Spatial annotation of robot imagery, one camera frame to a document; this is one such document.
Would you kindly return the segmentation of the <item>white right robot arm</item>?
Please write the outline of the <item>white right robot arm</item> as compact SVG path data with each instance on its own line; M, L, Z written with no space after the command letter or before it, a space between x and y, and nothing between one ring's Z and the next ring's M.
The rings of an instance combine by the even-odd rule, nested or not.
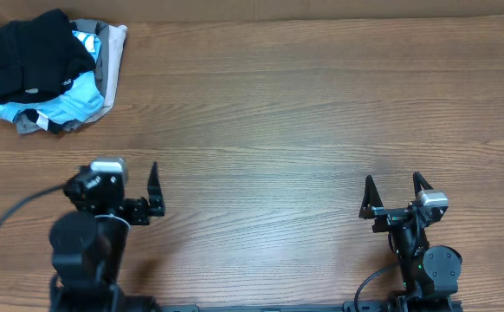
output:
M356 311L461 311L451 296L458 291L462 256L455 249L430 245L425 229L439 222L449 208L449 199L430 185L420 172L412 175L415 198L404 208L386 209L372 176L365 178L359 217L372 219L372 231L385 233L397 261L368 276L353 298ZM378 276L400 269L402 290L392 291L382 301L361 301L364 287Z

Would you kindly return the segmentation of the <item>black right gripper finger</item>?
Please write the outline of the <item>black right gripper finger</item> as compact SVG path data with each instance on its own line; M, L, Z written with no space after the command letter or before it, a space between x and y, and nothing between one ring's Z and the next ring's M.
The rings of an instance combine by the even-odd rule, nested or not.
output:
M417 195L421 191L432 190L433 187L430 183L423 177L420 172L413 172L412 175L414 194Z
M382 200L378 194L378 189L371 175L365 178L365 191L362 204L359 210L359 217L363 219L373 219L384 209Z

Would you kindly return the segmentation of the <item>black polo shirt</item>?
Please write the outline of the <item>black polo shirt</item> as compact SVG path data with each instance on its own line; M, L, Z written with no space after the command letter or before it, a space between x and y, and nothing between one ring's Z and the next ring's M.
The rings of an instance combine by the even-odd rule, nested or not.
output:
M52 100L94 70L94 58L59 9L0 27L0 104Z

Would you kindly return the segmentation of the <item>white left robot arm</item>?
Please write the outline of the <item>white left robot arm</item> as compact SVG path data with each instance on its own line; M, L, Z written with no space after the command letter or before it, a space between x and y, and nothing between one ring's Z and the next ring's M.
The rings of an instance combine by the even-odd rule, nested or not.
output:
M95 159L62 187L74 211L55 221L48 240L56 271L50 281L55 312L153 312L152 296L128 296L118 284L129 231L165 214L158 168L153 166L146 197L127 198L126 162Z

